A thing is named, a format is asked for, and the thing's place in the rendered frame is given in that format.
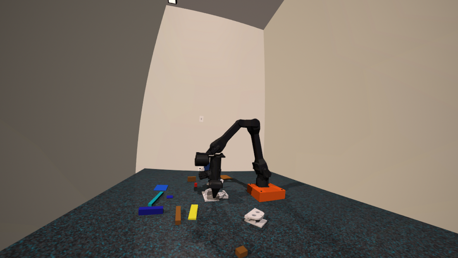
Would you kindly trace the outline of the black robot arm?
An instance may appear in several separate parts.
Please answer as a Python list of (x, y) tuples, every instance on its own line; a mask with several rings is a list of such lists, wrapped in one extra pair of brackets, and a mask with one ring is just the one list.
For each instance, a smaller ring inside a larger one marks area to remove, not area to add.
[[(213, 141), (210, 144), (210, 148), (205, 153), (196, 152), (195, 157), (195, 166), (207, 166), (210, 164), (211, 167), (220, 167), (221, 158), (225, 156), (221, 153), (225, 148), (228, 140), (232, 138), (234, 134), (241, 128), (247, 128), (251, 139), (253, 141), (253, 151), (255, 156), (255, 161), (253, 162), (253, 169), (258, 175), (256, 178), (256, 185), (258, 187), (268, 187), (269, 177), (271, 177), (271, 172), (268, 170), (267, 163), (265, 162), (262, 155), (262, 147), (260, 144), (260, 121), (258, 119), (239, 119), (218, 139)], [(218, 154), (216, 154), (218, 153)], [(220, 153), (220, 154), (219, 154)], [(209, 156), (213, 155), (213, 156)], [(205, 170), (199, 172), (199, 178), (212, 178), (211, 170)]]

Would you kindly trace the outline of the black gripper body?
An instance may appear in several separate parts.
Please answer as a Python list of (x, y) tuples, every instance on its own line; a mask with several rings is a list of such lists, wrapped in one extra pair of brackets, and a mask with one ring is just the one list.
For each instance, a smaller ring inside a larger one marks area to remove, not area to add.
[(209, 181), (209, 188), (210, 189), (222, 189), (223, 187), (223, 183), (221, 180), (221, 167), (209, 167), (209, 169), (211, 170), (211, 175), (212, 175), (212, 178), (210, 179)]

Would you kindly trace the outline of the white housing plate with two round holes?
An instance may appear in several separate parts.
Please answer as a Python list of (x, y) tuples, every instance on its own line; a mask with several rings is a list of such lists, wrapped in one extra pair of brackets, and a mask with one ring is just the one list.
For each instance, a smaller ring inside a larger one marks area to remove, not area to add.
[(247, 213), (244, 218), (245, 219), (255, 219), (255, 220), (261, 220), (264, 217), (264, 212), (254, 208), (251, 210), (249, 213)]

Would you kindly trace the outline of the teal long thin bar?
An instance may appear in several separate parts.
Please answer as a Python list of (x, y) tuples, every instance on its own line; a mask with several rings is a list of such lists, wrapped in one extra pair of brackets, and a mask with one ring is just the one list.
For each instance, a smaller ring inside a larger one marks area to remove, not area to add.
[(148, 206), (153, 206), (153, 204), (163, 195), (164, 192), (158, 193), (154, 199), (151, 200), (150, 203), (148, 203)]

